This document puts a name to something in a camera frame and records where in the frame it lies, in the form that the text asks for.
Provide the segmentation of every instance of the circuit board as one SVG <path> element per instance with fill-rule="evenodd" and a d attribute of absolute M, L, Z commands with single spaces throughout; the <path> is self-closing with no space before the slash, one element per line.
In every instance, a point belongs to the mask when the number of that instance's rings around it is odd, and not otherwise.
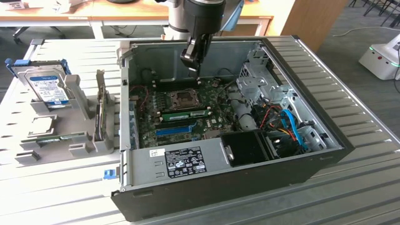
<path fill-rule="evenodd" d="M 235 112 L 224 99 L 225 83 L 201 80 L 196 88 L 175 91 L 159 91 L 153 85 L 137 87 L 131 92 L 131 99 L 136 101 L 140 148 L 209 139 L 220 133 L 236 130 Z M 189 100 L 181 102 L 175 100 L 173 97 L 179 94 Z M 176 113 L 179 116 L 169 117 L 176 120 L 165 121 L 164 113 L 176 115 L 173 113 L 181 107 L 189 108 L 191 113 Z M 169 126 L 171 129 L 176 129 L 171 125 L 181 123 L 185 123 L 184 132 L 163 135 L 160 127 Z"/>

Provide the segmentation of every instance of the desk leg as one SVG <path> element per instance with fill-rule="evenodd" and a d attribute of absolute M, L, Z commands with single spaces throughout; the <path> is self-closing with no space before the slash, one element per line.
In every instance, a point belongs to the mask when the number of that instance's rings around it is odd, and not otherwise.
<path fill-rule="evenodd" d="M 104 35 L 103 35 L 103 21 L 91 21 L 91 27 L 93 30 L 93 34 L 95 34 L 95 39 L 104 39 Z"/>
<path fill-rule="evenodd" d="M 269 19 L 261 20 L 259 23 L 255 36 L 265 36 Z"/>

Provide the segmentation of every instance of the power supply label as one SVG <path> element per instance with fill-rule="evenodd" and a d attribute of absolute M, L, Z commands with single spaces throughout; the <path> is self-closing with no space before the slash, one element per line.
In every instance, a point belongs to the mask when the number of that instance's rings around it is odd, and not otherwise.
<path fill-rule="evenodd" d="M 49 105 L 61 105 L 68 103 L 65 91 L 59 87 L 57 76 L 35 76 L 29 78 L 35 92 L 41 100 Z"/>
<path fill-rule="evenodd" d="M 200 147 L 167 151 L 165 162 L 171 178 L 207 172 Z"/>

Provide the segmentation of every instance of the green ram module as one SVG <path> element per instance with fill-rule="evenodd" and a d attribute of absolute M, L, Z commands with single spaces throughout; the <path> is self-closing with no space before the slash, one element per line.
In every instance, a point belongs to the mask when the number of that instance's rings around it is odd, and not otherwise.
<path fill-rule="evenodd" d="M 163 120 L 164 121 L 172 121 L 172 120 L 185 120 L 185 119 L 193 119 L 193 118 L 201 118 L 207 117 L 209 115 L 209 109 L 191 111 L 191 112 L 176 112 L 176 113 L 168 113 L 163 114 Z"/>

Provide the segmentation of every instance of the ribbed metal surface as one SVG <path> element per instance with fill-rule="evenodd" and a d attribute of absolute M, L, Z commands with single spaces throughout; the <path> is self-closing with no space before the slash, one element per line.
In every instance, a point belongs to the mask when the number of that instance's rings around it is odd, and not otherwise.
<path fill-rule="evenodd" d="M 301 43 L 292 37 L 269 37 L 269 41 L 356 150 L 303 184 L 137 224 L 372 225 L 400 221 L 399 142 Z M 35 51 L 35 59 L 67 58 L 72 72 L 81 76 L 87 95 L 97 92 L 93 71 L 103 67 L 108 90 L 117 94 L 115 43 L 116 40 L 48 40 Z M 13 97 L 29 99 L 19 94 L 19 88 Z M 11 104 L 9 112 L 16 112 L 17 107 Z M 103 196 L 107 188 L 101 187 L 107 184 L 100 180 L 104 169 L 117 164 L 117 154 L 16 168 L 3 157 L 7 152 L 11 151 L 0 151 L 1 202 L 7 203 L 0 205 L 0 224 L 127 224 L 111 199 Z"/>

